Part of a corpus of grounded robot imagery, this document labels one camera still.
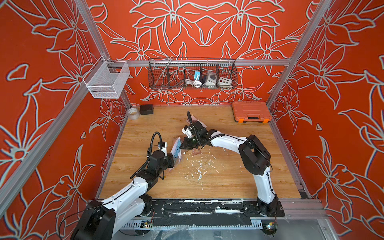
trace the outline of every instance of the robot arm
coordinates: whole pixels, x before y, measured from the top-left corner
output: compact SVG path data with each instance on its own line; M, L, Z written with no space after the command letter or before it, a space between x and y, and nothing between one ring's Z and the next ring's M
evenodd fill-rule
M160 150L152 151L154 136L158 134ZM155 132L147 152L147 161L132 176L132 182L111 197L91 201L84 210L71 235L71 240L104 240L112 236L127 221L137 215L149 215L152 197L146 194L158 181L164 179L164 170L174 166L172 154L167 154L167 143Z
M192 122L189 111L189 122ZM271 155L255 135L236 137L217 130L206 130L200 121L185 126L182 132L187 135L180 149L193 149L210 145L223 147L240 154L245 168L253 175L257 187L260 213L270 216L276 211L278 197L272 188L270 178Z

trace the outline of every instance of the tape roll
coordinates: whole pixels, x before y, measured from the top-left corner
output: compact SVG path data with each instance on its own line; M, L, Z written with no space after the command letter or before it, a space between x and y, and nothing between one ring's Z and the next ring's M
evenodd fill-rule
M128 118L135 120L140 117L140 112L137 108L130 108L128 109Z

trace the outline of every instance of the black box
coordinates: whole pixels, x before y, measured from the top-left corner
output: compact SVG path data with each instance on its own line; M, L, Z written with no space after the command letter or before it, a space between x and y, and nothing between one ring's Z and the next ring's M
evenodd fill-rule
M140 106L140 115L148 115L153 114L153 105L152 104L146 104Z

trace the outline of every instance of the black wire basket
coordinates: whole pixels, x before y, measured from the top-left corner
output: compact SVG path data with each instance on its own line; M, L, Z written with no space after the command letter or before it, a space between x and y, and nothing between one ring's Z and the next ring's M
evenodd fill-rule
M151 89L234 89L237 68L235 59L151 58L148 80Z

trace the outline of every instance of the floral pattern wallpaper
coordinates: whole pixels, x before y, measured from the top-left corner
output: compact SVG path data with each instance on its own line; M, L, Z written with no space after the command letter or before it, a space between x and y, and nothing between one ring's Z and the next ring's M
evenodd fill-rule
M0 16L1 187L100 55L73 0L2 1ZM0 219L0 239L58 239L61 220L94 199L125 112L122 99L87 94ZM79 216L62 224L63 239Z
M87 0L87 3L114 60L169 56L274 60L291 56L319 1ZM284 66L238 66L238 86L230 90L160 90L149 88L145 67L134 67L125 91L131 103L138 105L266 101L283 69Z
M382 1L332 1L271 108L340 239L384 238L383 15Z

